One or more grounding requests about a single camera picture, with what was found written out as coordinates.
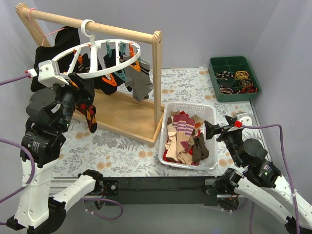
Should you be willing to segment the white round clip hanger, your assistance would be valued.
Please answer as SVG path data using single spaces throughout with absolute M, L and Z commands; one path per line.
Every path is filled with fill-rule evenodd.
M 56 55 L 52 60 L 58 62 L 64 56 L 74 53 L 74 58 L 72 59 L 68 69 L 62 74 L 60 73 L 66 80 L 69 79 L 68 75 L 73 72 L 76 61 L 80 55 L 80 52 L 83 48 L 88 47 L 90 49 L 90 71 L 89 73 L 81 73 L 79 76 L 83 79 L 90 79 L 99 76 L 105 76 L 107 74 L 114 73 L 118 70 L 124 69 L 127 66 L 130 66 L 136 60 L 139 61 L 141 55 L 141 48 L 140 46 L 130 40 L 124 39 L 103 39 L 103 40 L 95 40 L 95 35 L 93 33 L 88 34 L 86 32 L 86 26 L 89 23 L 93 23 L 93 20 L 86 19 L 84 20 L 81 25 L 80 29 L 84 36 L 89 38 L 88 43 L 80 44 L 73 48 L 67 49 L 64 52 Z M 98 51 L 101 49 L 102 45 L 106 46 L 106 52 L 111 55 L 112 48 L 110 47 L 111 44 L 115 45 L 116 50 L 116 65 L 110 68 L 105 69 L 98 69 Z M 125 62 L 120 62 L 119 53 L 122 53 L 125 50 L 125 46 L 129 46 L 129 55 L 130 58 Z

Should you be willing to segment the maroon beige purple striped sock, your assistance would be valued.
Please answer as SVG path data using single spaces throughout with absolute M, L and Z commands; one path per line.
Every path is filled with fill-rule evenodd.
M 187 151 L 188 141 L 195 128 L 195 121 L 186 114 L 173 116 L 173 126 L 176 128 L 177 151 Z

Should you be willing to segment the orange clothes clip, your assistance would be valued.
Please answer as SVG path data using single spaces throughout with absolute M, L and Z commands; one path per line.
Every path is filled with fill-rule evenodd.
M 106 82 L 106 83 L 108 83 L 108 84 L 114 86 L 114 87 L 117 87 L 117 82 L 116 82 L 116 80 L 115 80 L 113 74 L 109 74 L 109 77 L 103 76 L 103 77 L 102 77 L 102 80 L 103 80 L 104 82 Z

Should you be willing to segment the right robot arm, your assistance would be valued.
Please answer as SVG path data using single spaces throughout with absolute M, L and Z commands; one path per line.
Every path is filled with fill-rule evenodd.
M 225 118 L 228 123 L 225 126 L 204 122 L 206 139 L 218 136 L 217 141 L 224 142 L 235 166 L 244 168 L 244 172 L 228 168 L 209 186 L 210 192 L 242 195 L 273 215 L 288 233 L 310 234 L 311 204 L 295 190 L 291 176 L 283 176 L 273 162 L 266 159 L 268 152 L 260 141 L 243 140 L 243 130 L 254 128 L 248 114 Z

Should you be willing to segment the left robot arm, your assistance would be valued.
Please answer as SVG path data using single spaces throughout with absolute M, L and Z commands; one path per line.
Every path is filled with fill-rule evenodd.
M 60 193 L 49 194 L 55 165 L 65 142 L 73 113 L 79 101 L 94 100 L 91 84 L 70 73 L 69 84 L 54 84 L 32 94 L 26 113 L 25 135 L 21 142 L 23 186 L 18 210 L 6 221 L 13 230 L 29 234 L 51 234 L 64 222 L 68 210 L 86 194 L 103 191 L 102 174 L 86 170 Z

